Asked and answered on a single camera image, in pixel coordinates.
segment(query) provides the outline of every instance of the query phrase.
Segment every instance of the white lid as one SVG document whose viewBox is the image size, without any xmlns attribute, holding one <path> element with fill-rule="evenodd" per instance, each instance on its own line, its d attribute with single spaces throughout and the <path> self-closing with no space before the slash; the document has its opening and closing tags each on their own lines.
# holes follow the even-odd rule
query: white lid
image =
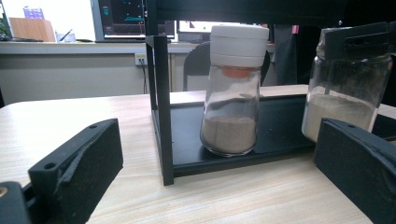
<svg viewBox="0 0 396 224">
<path fill-rule="evenodd" d="M 269 30 L 258 25 L 215 25 L 210 36 L 210 61 L 214 64 L 260 67 Z"/>
</svg>

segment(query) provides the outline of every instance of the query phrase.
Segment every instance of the glass bottle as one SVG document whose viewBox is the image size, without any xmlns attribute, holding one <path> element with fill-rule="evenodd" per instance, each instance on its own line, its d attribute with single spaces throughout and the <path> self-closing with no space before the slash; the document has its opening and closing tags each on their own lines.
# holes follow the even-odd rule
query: glass bottle
<svg viewBox="0 0 396 224">
<path fill-rule="evenodd" d="M 325 36 L 341 29 L 348 28 L 322 30 L 313 62 L 302 132 L 314 142 L 322 118 L 339 119 L 370 132 L 392 67 L 388 54 L 327 60 Z"/>
<path fill-rule="evenodd" d="M 253 149 L 267 38 L 268 29 L 255 25 L 212 28 L 201 141 L 215 154 L 230 157 Z"/>
</svg>

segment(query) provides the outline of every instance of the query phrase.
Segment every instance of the wall socket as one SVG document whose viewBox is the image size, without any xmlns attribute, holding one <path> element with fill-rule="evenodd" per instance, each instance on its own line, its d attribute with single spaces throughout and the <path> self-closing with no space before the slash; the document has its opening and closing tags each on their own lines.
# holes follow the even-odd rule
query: wall socket
<svg viewBox="0 0 396 224">
<path fill-rule="evenodd" d="M 136 53 L 134 55 L 134 64 L 136 66 L 142 66 L 142 63 L 139 61 L 139 59 L 143 60 L 143 65 L 148 65 L 148 57 L 145 53 Z"/>
</svg>

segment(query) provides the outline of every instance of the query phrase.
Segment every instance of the brown box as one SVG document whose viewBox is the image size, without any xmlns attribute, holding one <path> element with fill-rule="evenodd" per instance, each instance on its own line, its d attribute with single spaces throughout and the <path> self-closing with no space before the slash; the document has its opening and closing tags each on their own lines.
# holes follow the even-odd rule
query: brown box
<svg viewBox="0 0 396 224">
<path fill-rule="evenodd" d="M 42 19 L 9 18 L 9 22 L 15 38 L 56 42 L 50 21 Z"/>
</svg>

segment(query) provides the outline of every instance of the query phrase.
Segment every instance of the wooden table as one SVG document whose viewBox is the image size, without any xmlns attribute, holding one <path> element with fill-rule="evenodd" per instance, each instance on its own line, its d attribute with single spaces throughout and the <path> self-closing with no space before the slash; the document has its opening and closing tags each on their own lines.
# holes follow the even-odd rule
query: wooden table
<svg viewBox="0 0 396 224">
<path fill-rule="evenodd" d="M 267 87 L 265 96 L 306 93 Z M 172 103 L 204 91 L 171 93 Z M 396 108 L 380 114 L 396 119 Z M 27 170 L 92 123 L 118 118 L 124 168 L 91 223 L 370 223 L 321 173 L 313 155 L 176 178 L 164 187 L 148 95 L 26 102 L 0 109 L 0 182 L 29 183 Z"/>
</svg>

